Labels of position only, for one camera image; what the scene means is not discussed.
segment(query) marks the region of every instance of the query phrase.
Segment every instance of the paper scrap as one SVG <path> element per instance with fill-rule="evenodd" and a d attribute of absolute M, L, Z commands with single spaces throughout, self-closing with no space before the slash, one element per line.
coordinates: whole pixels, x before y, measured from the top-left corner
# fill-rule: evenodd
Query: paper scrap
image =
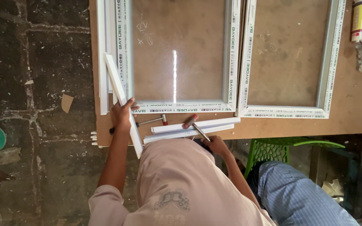
<path fill-rule="evenodd" d="M 74 100 L 74 98 L 72 96 L 68 96 L 66 94 L 62 95 L 61 107 L 62 107 L 63 111 L 65 111 L 66 113 L 69 112 L 69 108 L 71 107 L 73 100 Z"/>

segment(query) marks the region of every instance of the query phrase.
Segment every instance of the white pvc profile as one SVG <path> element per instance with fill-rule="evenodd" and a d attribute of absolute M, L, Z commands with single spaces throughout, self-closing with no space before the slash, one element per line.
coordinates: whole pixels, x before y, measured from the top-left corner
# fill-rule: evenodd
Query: white pvc profile
<path fill-rule="evenodd" d="M 239 117 L 329 118 L 346 0 L 331 0 L 316 107 L 248 105 L 256 0 L 248 0 L 237 110 Z"/>
<path fill-rule="evenodd" d="M 214 120 L 206 120 L 206 121 L 197 121 L 195 124 L 199 126 L 201 129 L 206 126 L 223 126 L 226 124 L 234 124 L 234 123 L 240 123 L 241 118 L 239 117 L 231 117 L 231 118 L 225 118 L 225 119 L 214 119 Z M 175 125 L 168 125 L 168 126 L 156 126 L 152 127 L 152 133 L 153 134 L 160 134 L 160 133 L 167 133 L 167 132 L 173 132 L 173 131 L 182 131 L 185 130 L 182 128 L 183 124 L 175 124 Z"/>
<path fill-rule="evenodd" d="M 132 1 L 131 0 L 106 0 L 110 2 L 110 11 L 106 15 L 111 18 L 111 38 L 109 46 L 116 44 L 118 73 L 122 87 L 127 97 L 133 96 L 133 57 L 132 57 Z M 225 67 L 228 73 L 226 89 L 227 96 L 224 100 L 188 101 L 181 103 L 149 101 L 141 103 L 140 109 L 133 113 L 179 113 L 179 112 L 235 112 L 237 99 L 237 65 L 239 46 L 241 0 L 226 0 L 226 36 L 225 36 Z"/>
<path fill-rule="evenodd" d="M 107 63 L 108 72 L 110 74 L 111 84 L 115 90 L 120 105 L 123 106 L 127 103 L 127 97 L 122 88 L 121 80 L 119 79 L 118 76 L 118 70 L 117 66 L 115 65 L 114 58 L 110 54 L 105 54 L 105 61 Z M 138 156 L 139 159 L 143 152 L 143 145 L 139 136 L 138 129 L 136 127 L 135 120 L 133 119 L 133 114 L 131 112 L 131 109 L 129 109 L 129 121 L 131 122 L 131 130 L 129 133 L 131 135 L 133 146 L 135 147 L 136 155 Z"/>
<path fill-rule="evenodd" d="M 105 0 L 97 0 L 97 45 L 98 45 L 98 95 L 100 97 L 100 115 L 106 115 L 108 110 L 107 69 L 104 54 L 107 52 L 106 11 Z"/>
<path fill-rule="evenodd" d="M 221 130 L 228 130 L 234 128 L 234 124 L 230 125 L 224 125 L 224 126 L 214 126 L 211 128 L 202 129 L 204 133 L 211 133 Z M 163 140 L 163 139 L 173 139 L 173 138 L 181 138 L 181 137 L 188 137 L 188 136 L 194 136 L 199 135 L 199 132 L 196 130 L 190 130 L 190 131 L 179 131 L 177 133 L 164 133 L 164 134 L 158 134 L 153 136 L 146 136 L 145 139 L 143 139 L 144 144 L 148 144 L 153 141 Z"/>

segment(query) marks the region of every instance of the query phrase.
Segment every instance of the striped pants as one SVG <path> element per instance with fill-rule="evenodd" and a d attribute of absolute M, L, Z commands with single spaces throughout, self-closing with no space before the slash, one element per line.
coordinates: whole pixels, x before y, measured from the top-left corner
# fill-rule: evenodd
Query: striped pants
<path fill-rule="evenodd" d="M 290 165 L 265 162 L 256 174 L 259 203 L 280 226 L 359 226 L 322 188 Z"/>

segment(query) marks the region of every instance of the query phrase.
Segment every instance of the upvc window frame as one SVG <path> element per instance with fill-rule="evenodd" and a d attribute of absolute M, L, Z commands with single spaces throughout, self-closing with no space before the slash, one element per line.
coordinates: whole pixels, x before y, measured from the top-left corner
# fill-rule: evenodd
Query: upvc window frame
<path fill-rule="evenodd" d="M 240 69 L 240 84 L 235 116 L 263 118 L 321 118 L 328 119 L 334 87 L 337 56 L 346 0 L 331 0 L 320 70 L 316 107 L 248 105 L 255 10 L 257 0 L 248 0 L 244 24 L 244 42 Z"/>

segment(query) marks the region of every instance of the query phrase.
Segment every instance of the man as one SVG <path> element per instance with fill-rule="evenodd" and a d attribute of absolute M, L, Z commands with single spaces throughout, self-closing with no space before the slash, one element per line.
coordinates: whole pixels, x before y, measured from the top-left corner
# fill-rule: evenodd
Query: man
<path fill-rule="evenodd" d="M 260 162 L 247 180 L 280 226 L 359 226 L 321 187 L 288 164 Z"/>
<path fill-rule="evenodd" d="M 225 161 L 229 178 L 214 157 L 189 139 L 168 139 L 144 148 L 136 181 L 139 209 L 123 207 L 125 161 L 131 124 L 126 105 L 113 107 L 117 121 L 113 140 L 97 189 L 89 199 L 89 226 L 116 225 L 266 225 L 274 226 L 260 208 L 234 156 L 218 136 L 203 141 Z"/>
<path fill-rule="evenodd" d="M 98 188 L 89 199 L 89 226 L 116 225 L 276 225 L 262 209 L 223 140 L 201 140 L 220 155 L 227 178 L 206 149 L 189 139 L 168 139 L 148 144 L 137 177 L 139 209 L 123 207 L 125 161 L 129 138 L 127 104 L 113 107 L 117 124 Z M 261 204 L 281 226 L 358 226 L 323 190 L 282 162 L 257 164 L 249 182 Z"/>

